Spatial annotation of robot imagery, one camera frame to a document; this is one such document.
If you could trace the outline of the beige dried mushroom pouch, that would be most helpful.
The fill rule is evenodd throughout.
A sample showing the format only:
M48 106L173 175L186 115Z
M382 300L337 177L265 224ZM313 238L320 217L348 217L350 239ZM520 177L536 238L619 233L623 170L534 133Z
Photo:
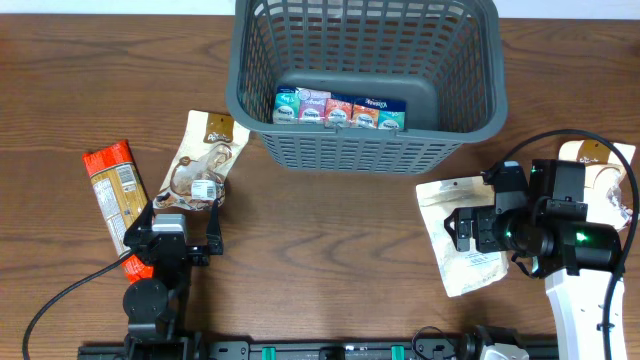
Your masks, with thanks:
M249 136L250 130L229 115L191 110L153 206L203 211L222 205L226 178Z

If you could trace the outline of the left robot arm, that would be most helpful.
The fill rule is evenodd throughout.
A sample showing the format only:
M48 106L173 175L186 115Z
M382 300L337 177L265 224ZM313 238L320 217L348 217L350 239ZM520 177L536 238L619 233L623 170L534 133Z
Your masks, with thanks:
M185 328L194 267L206 267L224 251L218 218L219 202L209 207L206 242L188 243L182 214L159 214L149 202L124 235L124 244L152 275L135 281L123 296L128 316L127 359L207 359L200 332Z

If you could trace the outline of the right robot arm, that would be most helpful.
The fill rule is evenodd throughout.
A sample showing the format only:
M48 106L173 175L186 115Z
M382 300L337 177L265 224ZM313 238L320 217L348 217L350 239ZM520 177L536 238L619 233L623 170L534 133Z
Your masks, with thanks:
M624 359L621 241L614 227L588 221L585 173L578 162L537 159L529 174L506 162L484 177L493 204L456 208L444 228L459 252L532 259L523 272L545 282L560 358Z

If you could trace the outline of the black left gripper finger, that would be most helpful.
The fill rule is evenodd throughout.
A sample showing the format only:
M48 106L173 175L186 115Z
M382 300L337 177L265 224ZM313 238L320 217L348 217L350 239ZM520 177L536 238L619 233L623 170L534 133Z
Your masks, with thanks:
M224 243L219 223L219 201L215 200L210 208L210 217L206 228L206 239L211 255L222 255Z
M149 201L126 230L123 239L124 245L129 248L140 248L148 243L151 239L154 216L153 203Z

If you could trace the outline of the Kleenex tissue multipack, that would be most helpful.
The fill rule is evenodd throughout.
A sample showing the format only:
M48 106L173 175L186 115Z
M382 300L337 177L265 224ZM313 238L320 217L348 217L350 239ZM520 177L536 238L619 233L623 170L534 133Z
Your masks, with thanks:
M302 87L279 86L272 122L323 125L326 128L405 129L406 103L399 100L344 95Z

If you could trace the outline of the beige pouch white contents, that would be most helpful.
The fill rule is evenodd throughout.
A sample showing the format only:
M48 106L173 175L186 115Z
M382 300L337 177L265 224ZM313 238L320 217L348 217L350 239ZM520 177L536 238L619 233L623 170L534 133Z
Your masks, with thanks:
M584 201L588 205L587 221L623 230L631 221L632 210L622 204L620 184L626 177L620 159L596 140L565 142L559 160L585 164Z

